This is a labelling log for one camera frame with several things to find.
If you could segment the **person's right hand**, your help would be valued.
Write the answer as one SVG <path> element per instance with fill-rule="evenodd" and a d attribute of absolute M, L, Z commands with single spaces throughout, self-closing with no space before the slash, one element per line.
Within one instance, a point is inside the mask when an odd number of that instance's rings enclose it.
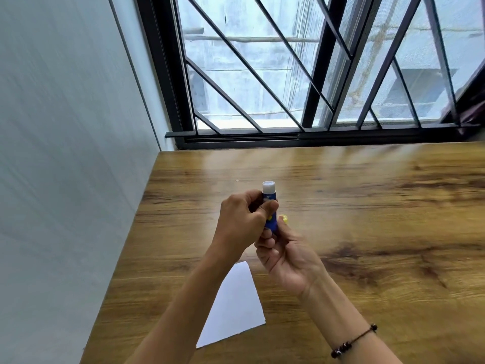
<path fill-rule="evenodd" d="M 312 287 L 326 273 L 324 264 L 309 243 L 301 237 L 301 246 L 282 247 L 277 231 L 265 230 L 255 243 L 257 257 L 267 273 L 300 301 L 307 300 Z"/>

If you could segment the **person's left hand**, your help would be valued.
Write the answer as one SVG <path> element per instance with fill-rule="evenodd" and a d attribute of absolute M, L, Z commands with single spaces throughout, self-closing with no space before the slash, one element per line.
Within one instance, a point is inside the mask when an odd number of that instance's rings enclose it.
<path fill-rule="evenodd" d="M 247 190 L 230 195 L 221 203 L 215 234 L 207 254 L 235 263 L 264 232 L 255 222 L 255 211 L 262 204 L 262 191 Z"/>

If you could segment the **blue glue stick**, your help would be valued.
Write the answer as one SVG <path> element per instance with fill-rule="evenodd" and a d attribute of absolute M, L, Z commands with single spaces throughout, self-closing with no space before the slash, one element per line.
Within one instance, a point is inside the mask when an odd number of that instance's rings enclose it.
<path fill-rule="evenodd" d="M 274 181 L 264 181 L 262 183 L 262 204 L 269 201 L 276 201 L 276 183 Z M 267 217 L 265 230 L 275 234 L 277 231 L 277 211 L 273 212 L 271 216 Z"/>

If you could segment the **person's right forearm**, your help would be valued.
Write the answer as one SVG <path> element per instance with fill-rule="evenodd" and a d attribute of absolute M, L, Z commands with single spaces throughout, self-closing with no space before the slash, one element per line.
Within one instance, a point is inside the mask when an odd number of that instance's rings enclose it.
<path fill-rule="evenodd" d="M 300 302 L 340 364 L 402 364 L 327 272 Z"/>

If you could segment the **person's left forearm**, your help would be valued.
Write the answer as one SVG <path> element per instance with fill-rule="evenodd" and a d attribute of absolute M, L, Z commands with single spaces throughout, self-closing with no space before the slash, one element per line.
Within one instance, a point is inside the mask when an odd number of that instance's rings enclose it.
<path fill-rule="evenodd" d="M 214 239 L 159 321 L 124 364 L 188 364 L 219 288 L 246 248 Z"/>

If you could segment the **white paper sheet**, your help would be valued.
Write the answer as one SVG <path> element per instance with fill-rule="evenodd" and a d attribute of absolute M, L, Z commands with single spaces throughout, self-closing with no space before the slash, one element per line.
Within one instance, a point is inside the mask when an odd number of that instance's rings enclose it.
<path fill-rule="evenodd" d="M 266 323 L 247 262 L 234 264 L 223 280 L 196 348 L 225 340 Z"/>

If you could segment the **black metal window grille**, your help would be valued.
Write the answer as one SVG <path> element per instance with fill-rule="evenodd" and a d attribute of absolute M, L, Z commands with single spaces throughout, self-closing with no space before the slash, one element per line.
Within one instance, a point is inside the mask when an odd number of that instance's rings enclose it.
<path fill-rule="evenodd" d="M 174 0 L 196 133 L 437 127 L 482 0 Z"/>

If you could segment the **black window frame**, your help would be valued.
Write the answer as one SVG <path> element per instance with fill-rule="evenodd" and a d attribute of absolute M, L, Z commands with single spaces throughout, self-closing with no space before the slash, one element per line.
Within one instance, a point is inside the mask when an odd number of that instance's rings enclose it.
<path fill-rule="evenodd" d="M 196 133 L 192 104 L 188 95 L 187 77 L 182 55 L 181 32 L 174 11 L 174 0 L 136 0 L 142 25 L 148 40 L 151 58 L 161 93 L 169 116 L 169 129 L 165 139 L 173 140 L 177 149 L 226 149 L 258 147 L 302 147 L 302 146 L 360 146 L 380 144 L 407 144 L 426 142 L 455 142 L 468 139 L 485 130 L 485 0 L 481 14 L 478 7 L 468 7 L 467 21 L 478 32 L 470 34 L 464 52 L 469 67 L 474 68 L 463 93 L 458 94 L 456 114 L 459 119 L 452 122 L 450 114 L 437 127 L 388 128 L 363 131 L 337 131 L 320 134 L 257 133 L 230 130 L 216 133 L 201 129 Z"/>

